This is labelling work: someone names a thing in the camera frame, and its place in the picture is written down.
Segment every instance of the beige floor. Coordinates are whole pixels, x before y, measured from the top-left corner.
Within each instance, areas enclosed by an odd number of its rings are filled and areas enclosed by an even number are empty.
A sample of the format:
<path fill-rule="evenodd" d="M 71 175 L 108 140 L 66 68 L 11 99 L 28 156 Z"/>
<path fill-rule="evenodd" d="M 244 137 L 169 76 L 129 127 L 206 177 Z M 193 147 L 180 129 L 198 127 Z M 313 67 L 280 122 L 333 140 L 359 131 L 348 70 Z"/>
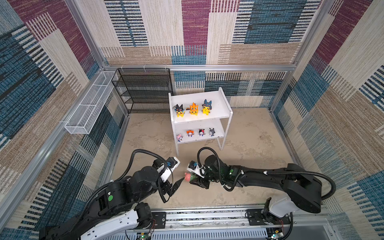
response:
<path fill-rule="evenodd" d="M 184 176 L 191 160 L 196 161 L 197 151 L 204 146 L 216 150 L 220 159 L 227 165 L 242 165 L 251 168 L 273 169 L 285 167 L 292 162 L 290 155 L 265 108 L 233 109 L 233 118 L 223 151 L 216 140 L 193 142 L 179 145 L 179 167 L 174 172 L 174 180 Z M 176 156 L 175 143 L 169 114 L 132 114 L 124 142 L 116 162 L 112 179 L 119 177 L 126 169 L 131 152 L 142 148 L 159 154 L 167 159 Z M 202 163 L 211 152 L 204 150 Z M 130 174 L 142 167 L 152 165 L 154 158 L 145 154 L 136 154 Z M 209 189 L 184 181 L 169 202 L 163 203 L 159 194 L 145 199 L 151 208 L 198 207 L 237 204 L 261 204 L 278 190 L 264 187 L 235 188 L 225 191 L 219 183 L 211 183 Z"/>

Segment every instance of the pink object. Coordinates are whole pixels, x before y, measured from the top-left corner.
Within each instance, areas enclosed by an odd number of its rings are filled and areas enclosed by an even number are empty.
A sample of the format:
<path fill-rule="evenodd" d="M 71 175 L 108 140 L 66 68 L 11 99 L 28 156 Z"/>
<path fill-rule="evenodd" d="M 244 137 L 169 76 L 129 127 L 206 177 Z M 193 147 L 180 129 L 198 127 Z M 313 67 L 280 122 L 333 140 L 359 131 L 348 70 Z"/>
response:
<path fill-rule="evenodd" d="M 184 179 L 189 182 L 189 180 L 191 179 L 191 174 L 186 172 L 184 174 L 185 174 Z"/>

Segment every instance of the white wire basket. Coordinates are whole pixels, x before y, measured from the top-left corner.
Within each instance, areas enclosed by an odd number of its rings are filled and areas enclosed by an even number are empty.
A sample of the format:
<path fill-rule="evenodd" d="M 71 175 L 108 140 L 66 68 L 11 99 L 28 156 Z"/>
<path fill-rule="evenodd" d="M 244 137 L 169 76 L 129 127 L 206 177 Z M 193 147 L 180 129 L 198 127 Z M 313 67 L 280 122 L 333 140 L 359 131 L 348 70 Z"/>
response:
<path fill-rule="evenodd" d="M 91 132 L 113 89 L 112 79 L 114 81 L 118 79 L 113 71 L 103 71 L 98 76 L 65 124 L 65 129 L 70 134 L 89 134 Z"/>

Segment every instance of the toy figurine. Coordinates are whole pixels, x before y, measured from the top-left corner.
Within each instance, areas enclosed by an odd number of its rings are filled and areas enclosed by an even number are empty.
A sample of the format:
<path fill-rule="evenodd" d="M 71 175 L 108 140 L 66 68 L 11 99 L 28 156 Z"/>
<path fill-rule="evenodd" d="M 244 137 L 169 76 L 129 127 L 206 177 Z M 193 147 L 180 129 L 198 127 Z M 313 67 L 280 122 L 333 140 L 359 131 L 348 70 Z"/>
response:
<path fill-rule="evenodd" d="M 192 103 L 192 105 L 189 105 L 189 108 L 186 108 L 186 110 L 189 110 L 190 114 L 194 114 L 197 116 L 199 112 L 199 106 L 196 105 L 195 103 Z"/>
<path fill-rule="evenodd" d="M 176 138 L 178 142 L 183 141 L 183 136 L 181 134 L 177 135 Z"/>
<path fill-rule="evenodd" d="M 204 129 L 199 129 L 199 136 L 202 137 L 203 135 L 205 135 Z"/>
<path fill-rule="evenodd" d="M 204 104 L 202 105 L 203 106 L 203 113 L 205 113 L 206 115 L 208 115 L 210 112 L 211 112 L 211 109 L 212 109 L 212 100 L 207 102 L 207 100 L 204 100 Z"/>
<path fill-rule="evenodd" d="M 188 134 L 188 137 L 192 137 L 192 135 L 194 135 L 194 131 L 193 130 L 188 130 L 187 134 Z"/>
<path fill-rule="evenodd" d="M 176 104 L 175 106 L 175 112 L 176 112 L 176 115 L 177 117 L 181 116 L 181 117 L 184 117 L 184 108 L 183 108 L 183 104 L 181 104 L 181 106 L 179 107 L 178 104 Z"/>
<path fill-rule="evenodd" d="M 215 129 L 214 128 L 209 128 L 209 136 L 210 137 L 213 137 L 214 136 L 214 134 L 215 134 Z"/>

